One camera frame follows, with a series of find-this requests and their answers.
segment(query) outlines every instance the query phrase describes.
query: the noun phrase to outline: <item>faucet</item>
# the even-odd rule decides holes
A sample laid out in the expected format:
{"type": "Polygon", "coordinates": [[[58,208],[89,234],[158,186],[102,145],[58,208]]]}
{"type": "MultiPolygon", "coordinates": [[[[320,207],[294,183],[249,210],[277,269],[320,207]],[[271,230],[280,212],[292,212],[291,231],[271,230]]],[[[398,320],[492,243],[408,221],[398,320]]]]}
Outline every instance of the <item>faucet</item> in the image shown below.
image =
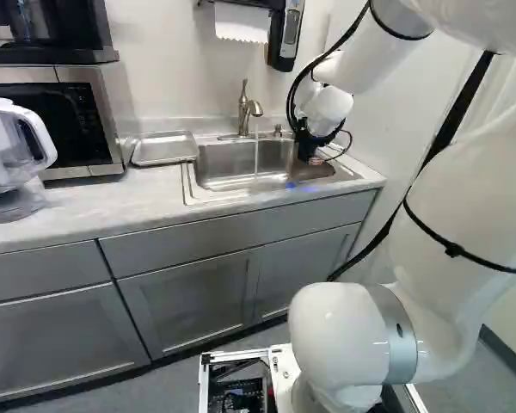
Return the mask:
{"type": "Polygon", "coordinates": [[[250,100],[247,97],[248,79],[243,80],[243,90],[241,90],[241,97],[239,97],[239,136],[247,138],[249,136],[249,119],[250,115],[258,118],[264,114],[261,104],[258,101],[250,100]]]}

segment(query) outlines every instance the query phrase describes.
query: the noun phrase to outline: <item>microwave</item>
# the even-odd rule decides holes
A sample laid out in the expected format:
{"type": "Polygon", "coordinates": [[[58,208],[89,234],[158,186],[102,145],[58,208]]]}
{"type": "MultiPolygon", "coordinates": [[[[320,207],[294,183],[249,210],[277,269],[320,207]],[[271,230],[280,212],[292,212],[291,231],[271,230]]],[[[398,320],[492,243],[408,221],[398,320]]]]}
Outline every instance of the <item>microwave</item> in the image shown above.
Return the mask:
{"type": "Polygon", "coordinates": [[[58,150],[43,181],[125,171],[104,81],[110,65],[118,63],[0,66],[0,97],[38,114],[58,150]]]}

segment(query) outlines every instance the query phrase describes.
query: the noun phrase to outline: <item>faucet handle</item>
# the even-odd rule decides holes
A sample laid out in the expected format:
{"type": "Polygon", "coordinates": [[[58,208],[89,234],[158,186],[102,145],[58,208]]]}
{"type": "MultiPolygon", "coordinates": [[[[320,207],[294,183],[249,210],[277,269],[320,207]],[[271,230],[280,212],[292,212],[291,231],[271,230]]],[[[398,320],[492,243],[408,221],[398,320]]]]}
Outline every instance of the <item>faucet handle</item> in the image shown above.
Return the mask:
{"type": "Polygon", "coordinates": [[[241,97],[239,97],[240,104],[245,104],[249,101],[247,97],[247,84],[249,84],[249,80],[247,78],[243,79],[243,88],[241,89],[241,97]]]}

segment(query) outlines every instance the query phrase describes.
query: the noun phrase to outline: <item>paper towel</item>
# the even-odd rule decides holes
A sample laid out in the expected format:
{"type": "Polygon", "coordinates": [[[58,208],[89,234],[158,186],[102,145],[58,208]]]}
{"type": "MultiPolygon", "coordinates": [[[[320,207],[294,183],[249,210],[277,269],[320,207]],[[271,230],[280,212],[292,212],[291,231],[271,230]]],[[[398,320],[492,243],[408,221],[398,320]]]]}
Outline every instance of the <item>paper towel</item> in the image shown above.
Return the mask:
{"type": "Polygon", "coordinates": [[[215,2],[214,11],[220,39],[267,43],[269,9],[215,2]]]}

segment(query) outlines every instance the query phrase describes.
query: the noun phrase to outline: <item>gray cabinet door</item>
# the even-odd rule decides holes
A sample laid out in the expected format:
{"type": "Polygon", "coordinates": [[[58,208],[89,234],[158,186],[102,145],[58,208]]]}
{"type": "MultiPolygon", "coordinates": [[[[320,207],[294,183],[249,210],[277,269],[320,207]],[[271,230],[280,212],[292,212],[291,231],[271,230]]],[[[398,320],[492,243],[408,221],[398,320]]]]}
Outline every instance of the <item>gray cabinet door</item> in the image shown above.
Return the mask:
{"type": "Polygon", "coordinates": [[[257,250],[119,280],[154,359],[250,321],[258,275],[257,250]]]}
{"type": "Polygon", "coordinates": [[[0,304],[0,400],[149,361],[111,283],[0,304]]]}
{"type": "Polygon", "coordinates": [[[359,224],[271,243],[262,249],[255,321],[286,312],[298,290],[325,281],[346,259],[359,224]]]}

